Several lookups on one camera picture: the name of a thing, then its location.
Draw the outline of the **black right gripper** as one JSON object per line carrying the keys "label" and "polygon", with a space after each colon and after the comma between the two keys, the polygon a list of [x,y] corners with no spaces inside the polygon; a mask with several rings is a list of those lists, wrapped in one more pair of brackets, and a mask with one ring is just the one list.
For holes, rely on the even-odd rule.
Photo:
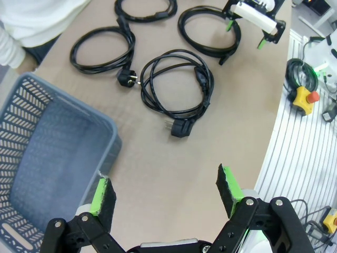
{"label": "black right gripper", "polygon": [[[234,6],[243,7],[244,4],[250,9],[258,11],[259,13],[269,17],[275,18],[276,13],[279,11],[284,1],[278,0],[266,0],[266,1],[240,1],[240,0],[228,0],[225,4],[222,13],[227,19],[229,19],[229,24],[227,25],[227,31],[232,28],[234,32],[240,32],[240,26],[236,20],[240,19],[241,16],[234,12]],[[276,33],[271,34],[268,32],[263,32],[263,38],[257,46],[260,50],[267,42],[277,44],[285,30],[286,22],[282,20],[276,20]]]}

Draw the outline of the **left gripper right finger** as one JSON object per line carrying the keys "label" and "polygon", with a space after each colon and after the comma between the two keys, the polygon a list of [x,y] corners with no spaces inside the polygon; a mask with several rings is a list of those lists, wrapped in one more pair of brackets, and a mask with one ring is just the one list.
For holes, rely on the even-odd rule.
{"label": "left gripper right finger", "polygon": [[272,252],[314,252],[288,198],[275,197],[265,202],[245,196],[231,169],[222,164],[216,186],[229,220],[210,246],[211,252],[236,252],[252,230],[263,232]]}

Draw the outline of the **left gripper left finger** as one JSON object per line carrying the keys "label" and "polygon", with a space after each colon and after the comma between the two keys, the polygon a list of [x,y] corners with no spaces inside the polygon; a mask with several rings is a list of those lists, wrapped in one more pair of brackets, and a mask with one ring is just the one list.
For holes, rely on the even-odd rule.
{"label": "left gripper left finger", "polygon": [[80,252],[92,246],[96,252],[124,252],[110,235],[116,193],[109,178],[98,182],[90,210],[71,221],[54,218],[44,233],[40,252]]}

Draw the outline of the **person's right hand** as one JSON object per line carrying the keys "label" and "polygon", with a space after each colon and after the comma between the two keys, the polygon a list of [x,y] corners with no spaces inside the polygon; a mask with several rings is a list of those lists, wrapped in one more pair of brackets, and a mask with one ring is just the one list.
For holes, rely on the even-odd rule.
{"label": "person's right hand", "polygon": [[38,63],[36,59],[30,54],[26,54],[20,66],[15,68],[15,71],[18,74],[23,74],[25,72],[34,72],[37,68],[38,68]]}

